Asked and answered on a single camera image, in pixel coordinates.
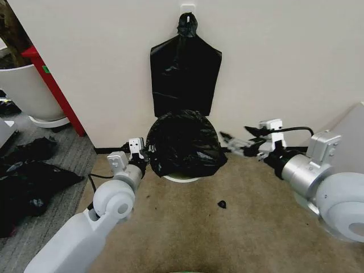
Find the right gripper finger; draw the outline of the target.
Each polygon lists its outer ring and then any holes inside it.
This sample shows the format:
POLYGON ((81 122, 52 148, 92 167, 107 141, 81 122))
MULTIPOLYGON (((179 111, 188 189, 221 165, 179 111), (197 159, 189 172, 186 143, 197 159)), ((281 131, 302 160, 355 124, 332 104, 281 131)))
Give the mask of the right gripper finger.
POLYGON ((251 135, 255 137, 263 137, 269 134, 269 129, 267 129, 266 127, 256 128, 256 127, 245 126, 244 128, 246 131, 248 131, 251 135))
POLYGON ((220 136, 226 144, 226 149, 239 156, 257 156, 259 147, 264 143, 263 138, 241 140, 222 131, 220 131, 220 136))

